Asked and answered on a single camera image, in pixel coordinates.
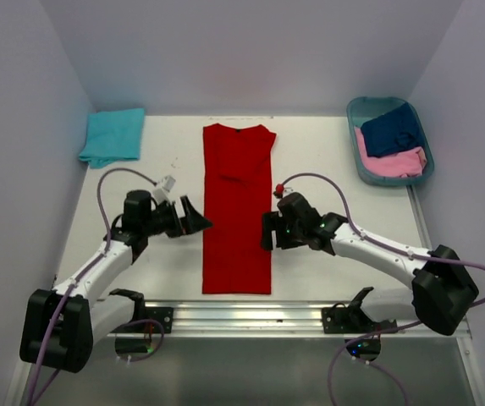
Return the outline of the red t shirt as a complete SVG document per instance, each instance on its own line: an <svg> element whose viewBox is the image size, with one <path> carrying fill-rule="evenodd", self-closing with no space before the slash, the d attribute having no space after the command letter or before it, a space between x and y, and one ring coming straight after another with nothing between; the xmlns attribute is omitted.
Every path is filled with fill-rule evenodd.
<svg viewBox="0 0 485 406"><path fill-rule="evenodd" d="M204 294L272 292L271 253L261 247L262 215L272 206L271 151L276 134L262 125L234 129L215 123L202 133Z"/></svg>

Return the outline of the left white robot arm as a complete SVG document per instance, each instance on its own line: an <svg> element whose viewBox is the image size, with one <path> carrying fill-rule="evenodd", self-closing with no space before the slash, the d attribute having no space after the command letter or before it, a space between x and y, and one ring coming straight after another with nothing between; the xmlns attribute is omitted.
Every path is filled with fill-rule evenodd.
<svg viewBox="0 0 485 406"><path fill-rule="evenodd" d="M110 285L141 256L149 238L164 234L175 239L212 227L187 196L180 202L182 216L170 200L157 203L148 191L128 192L122 213L107 225L95 255L72 277L29 297L21 360L76 373L109 333L120 327L138 332L151 325L143 294Z"/></svg>

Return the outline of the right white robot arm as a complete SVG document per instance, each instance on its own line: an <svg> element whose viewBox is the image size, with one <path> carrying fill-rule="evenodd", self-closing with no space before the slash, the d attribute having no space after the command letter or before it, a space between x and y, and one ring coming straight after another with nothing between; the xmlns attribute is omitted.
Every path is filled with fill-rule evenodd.
<svg viewBox="0 0 485 406"><path fill-rule="evenodd" d="M389 319L417 319L432 331L450 336L475 303L479 289L458 255L440 245L435 250L402 245L358 229L348 217L324 215L300 193L286 195L276 211L262 215L261 247L311 250L352 259L401 283L401 288L361 290L350 302L348 321L367 332Z"/></svg>

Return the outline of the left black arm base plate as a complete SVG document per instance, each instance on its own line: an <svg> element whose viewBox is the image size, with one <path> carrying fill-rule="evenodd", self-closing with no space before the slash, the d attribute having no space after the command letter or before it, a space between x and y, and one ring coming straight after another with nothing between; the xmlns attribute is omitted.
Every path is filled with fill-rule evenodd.
<svg viewBox="0 0 485 406"><path fill-rule="evenodd" d="M138 320L152 319L158 322L164 330L165 334L170 334L172 331L172 325L174 321L174 309L172 307L146 307ZM133 326L136 332L143 332L145 334L159 334L160 328L153 324L151 321L140 323Z"/></svg>

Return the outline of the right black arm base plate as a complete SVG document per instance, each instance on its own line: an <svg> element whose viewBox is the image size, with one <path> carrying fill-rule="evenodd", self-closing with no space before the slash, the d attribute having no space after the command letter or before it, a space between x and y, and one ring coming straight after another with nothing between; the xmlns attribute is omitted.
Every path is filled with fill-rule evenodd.
<svg viewBox="0 0 485 406"><path fill-rule="evenodd" d="M325 334L365 334L397 327L396 321L372 321L360 308L335 304L321 309Z"/></svg>

